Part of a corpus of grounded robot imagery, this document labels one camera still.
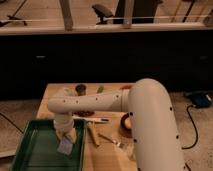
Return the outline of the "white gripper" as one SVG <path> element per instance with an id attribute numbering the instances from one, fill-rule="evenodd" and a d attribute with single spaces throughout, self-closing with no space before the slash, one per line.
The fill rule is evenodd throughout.
<path id="1" fill-rule="evenodd" d="M 71 114 L 55 114 L 54 128 L 59 139 L 66 137 L 71 143 L 76 142 L 77 134 Z"/>

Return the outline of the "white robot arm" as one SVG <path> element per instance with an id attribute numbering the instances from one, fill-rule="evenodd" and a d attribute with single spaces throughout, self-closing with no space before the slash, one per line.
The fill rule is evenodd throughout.
<path id="1" fill-rule="evenodd" d="M 154 79 L 137 81 L 130 89 L 70 96 L 60 89 L 47 102 L 54 114 L 71 111 L 125 112 L 130 115 L 138 171 L 184 171 L 185 161 L 171 100 Z"/>

